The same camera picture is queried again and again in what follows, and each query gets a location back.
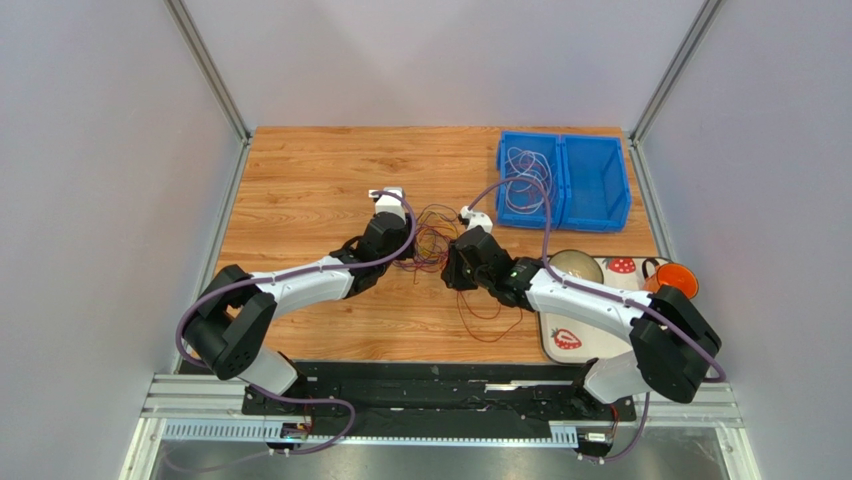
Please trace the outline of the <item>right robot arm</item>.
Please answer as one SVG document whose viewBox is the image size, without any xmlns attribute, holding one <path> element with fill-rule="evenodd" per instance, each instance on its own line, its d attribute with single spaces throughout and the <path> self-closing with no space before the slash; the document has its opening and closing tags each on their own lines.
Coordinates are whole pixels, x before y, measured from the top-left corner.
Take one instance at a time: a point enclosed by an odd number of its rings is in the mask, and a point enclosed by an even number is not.
<svg viewBox="0 0 852 480">
<path fill-rule="evenodd" d="M 652 293 L 578 279 L 545 259 L 511 256 L 481 227 L 450 242 L 441 278 L 450 289 L 481 288 L 503 306 L 568 317 L 629 343 L 630 351 L 589 361 L 575 379 L 599 403 L 655 392 L 688 404 L 703 383 L 726 378 L 716 359 L 720 337 L 675 287 Z"/>
</svg>

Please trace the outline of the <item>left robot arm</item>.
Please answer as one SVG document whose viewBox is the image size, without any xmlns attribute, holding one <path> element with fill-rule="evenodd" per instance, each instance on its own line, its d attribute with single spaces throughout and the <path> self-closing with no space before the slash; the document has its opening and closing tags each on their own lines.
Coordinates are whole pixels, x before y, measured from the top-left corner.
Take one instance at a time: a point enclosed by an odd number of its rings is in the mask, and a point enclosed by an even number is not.
<svg viewBox="0 0 852 480">
<path fill-rule="evenodd" d="M 265 393 L 281 395 L 299 374 L 284 354 L 264 347 L 271 323 L 304 307 L 356 296 L 373 287 L 393 261 L 411 247 L 410 215 L 375 214 L 362 235 L 319 261 L 279 272 L 221 269 L 178 328 L 188 345 L 219 379 L 239 378 Z"/>
</svg>

